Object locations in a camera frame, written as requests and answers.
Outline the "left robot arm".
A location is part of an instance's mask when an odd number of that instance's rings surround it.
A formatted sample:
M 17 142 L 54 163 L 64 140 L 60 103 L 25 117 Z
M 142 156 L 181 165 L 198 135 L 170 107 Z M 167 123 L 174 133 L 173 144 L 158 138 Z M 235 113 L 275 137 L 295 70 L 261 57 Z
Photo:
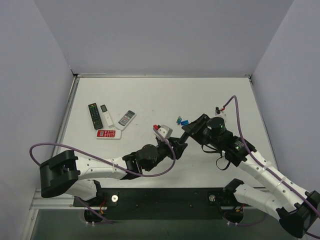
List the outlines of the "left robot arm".
M 167 141 L 158 140 L 157 145 L 147 144 L 123 157 L 103 161 L 76 156 L 73 149 L 65 150 L 40 164 L 41 196 L 69 194 L 96 206 L 103 199 L 99 178 L 136 179 L 165 158 L 178 160 L 187 146 L 184 140 L 170 137 Z

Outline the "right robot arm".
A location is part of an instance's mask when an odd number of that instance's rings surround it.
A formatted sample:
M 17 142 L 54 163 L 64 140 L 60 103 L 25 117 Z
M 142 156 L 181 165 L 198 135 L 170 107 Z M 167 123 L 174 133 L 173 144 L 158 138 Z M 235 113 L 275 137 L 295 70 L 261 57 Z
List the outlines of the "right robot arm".
M 272 216 L 287 233 L 299 239 L 319 219 L 319 192 L 307 191 L 280 173 L 251 143 L 227 130 L 223 118 L 203 114 L 182 129 L 200 145 L 213 146 L 223 158 L 267 189 L 260 191 L 234 179 L 225 189 L 237 202 Z

